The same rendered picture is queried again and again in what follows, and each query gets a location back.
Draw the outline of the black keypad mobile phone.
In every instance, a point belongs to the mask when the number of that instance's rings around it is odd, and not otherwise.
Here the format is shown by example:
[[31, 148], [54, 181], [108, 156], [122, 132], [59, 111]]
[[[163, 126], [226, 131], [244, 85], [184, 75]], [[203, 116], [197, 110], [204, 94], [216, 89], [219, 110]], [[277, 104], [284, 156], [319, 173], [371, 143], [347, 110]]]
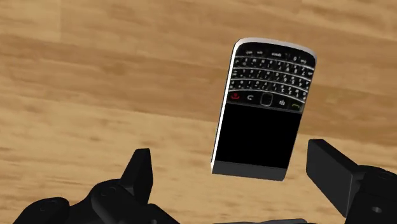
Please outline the black keypad mobile phone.
[[288, 170], [317, 57], [310, 48], [267, 38], [233, 46], [211, 172], [282, 181]]

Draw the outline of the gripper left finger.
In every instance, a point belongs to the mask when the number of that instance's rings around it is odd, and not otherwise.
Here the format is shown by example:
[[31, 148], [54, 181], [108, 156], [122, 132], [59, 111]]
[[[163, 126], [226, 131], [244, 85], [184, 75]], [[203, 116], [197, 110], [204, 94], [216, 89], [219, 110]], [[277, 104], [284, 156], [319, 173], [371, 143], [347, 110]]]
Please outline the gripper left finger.
[[72, 206], [62, 197], [38, 200], [13, 224], [180, 224], [148, 202], [152, 186], [150, 150], [137, 149], [121, 178], [97, 183]]

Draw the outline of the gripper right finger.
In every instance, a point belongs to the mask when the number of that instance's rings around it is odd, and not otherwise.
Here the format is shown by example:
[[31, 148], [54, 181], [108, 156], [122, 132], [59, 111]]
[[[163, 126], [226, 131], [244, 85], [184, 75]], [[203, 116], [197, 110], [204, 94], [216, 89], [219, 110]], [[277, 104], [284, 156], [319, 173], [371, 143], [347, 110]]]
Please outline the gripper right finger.
[[306, 173], [344, 224], [397, 224], [397, 174], [358, 165], [324, 139], [309, 140]]

